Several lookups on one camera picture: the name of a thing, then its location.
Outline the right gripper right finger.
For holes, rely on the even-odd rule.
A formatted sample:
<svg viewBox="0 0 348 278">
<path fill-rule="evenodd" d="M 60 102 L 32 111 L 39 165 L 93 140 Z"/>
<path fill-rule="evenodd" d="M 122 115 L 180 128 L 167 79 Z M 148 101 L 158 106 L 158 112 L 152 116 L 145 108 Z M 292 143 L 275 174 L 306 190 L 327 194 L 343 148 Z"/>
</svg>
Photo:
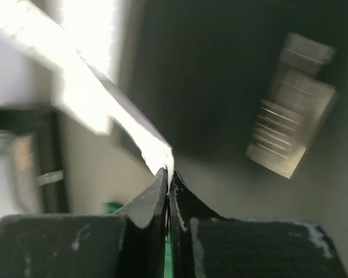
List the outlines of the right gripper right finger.
<svg viewBox="0 0 348 278">
<path fill-rule="evenodd" d="M 174 277 L 346 277 L 322 228 L 292 219 L 224 218 L 179 173 L 169 191 Z"/>
</svg>

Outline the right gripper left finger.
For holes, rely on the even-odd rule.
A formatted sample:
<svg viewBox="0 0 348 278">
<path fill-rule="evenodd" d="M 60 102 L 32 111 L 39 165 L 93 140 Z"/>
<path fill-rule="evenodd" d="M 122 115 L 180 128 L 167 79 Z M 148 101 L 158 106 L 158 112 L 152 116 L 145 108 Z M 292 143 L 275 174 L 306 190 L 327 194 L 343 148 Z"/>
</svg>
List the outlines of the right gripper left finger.
<svg viewBox="0 0 348 278">
<path fill-rule="evenodd" d="M 168 175 L 112 214 L 0 219 L 0 277 L 163 277 Z"/>
</svg>

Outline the white folder black inside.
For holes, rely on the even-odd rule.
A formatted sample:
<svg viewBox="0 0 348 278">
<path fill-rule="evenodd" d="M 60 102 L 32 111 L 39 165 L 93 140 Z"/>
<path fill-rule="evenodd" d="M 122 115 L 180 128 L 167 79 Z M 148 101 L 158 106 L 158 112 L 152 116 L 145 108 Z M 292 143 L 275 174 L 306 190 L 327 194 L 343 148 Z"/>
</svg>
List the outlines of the white folder black inside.
<svg viewBox="0 0 348 278">
<path fill-rule="evenodd" d="M 245 153 L 290 32 L 335 48 L 339 98 L 286 179 Z M 218 213 L 348 221 L 348 1 L 147 1 L 128 94 Z"/>
</svg>

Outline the white printed paper stack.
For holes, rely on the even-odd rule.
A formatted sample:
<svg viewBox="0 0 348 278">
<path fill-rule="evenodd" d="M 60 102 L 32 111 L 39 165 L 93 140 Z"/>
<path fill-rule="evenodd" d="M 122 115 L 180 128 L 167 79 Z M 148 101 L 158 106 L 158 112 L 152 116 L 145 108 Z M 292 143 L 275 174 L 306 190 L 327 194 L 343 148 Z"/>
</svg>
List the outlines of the white printed paper stack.
<svg viewBox="0 0 348 278">
<path fill-rule="evenodd" d="M 67 33 L 31 1 L 0 1 L 0 34 L 51 70 L 66 76 L 65 90 L 53 105 L 97 134 L 110 132 L 115 120 L 140 149 L 149 170 L 174 174 L 172 147 L 108 78 L 81 59 Z"/>
</svg>

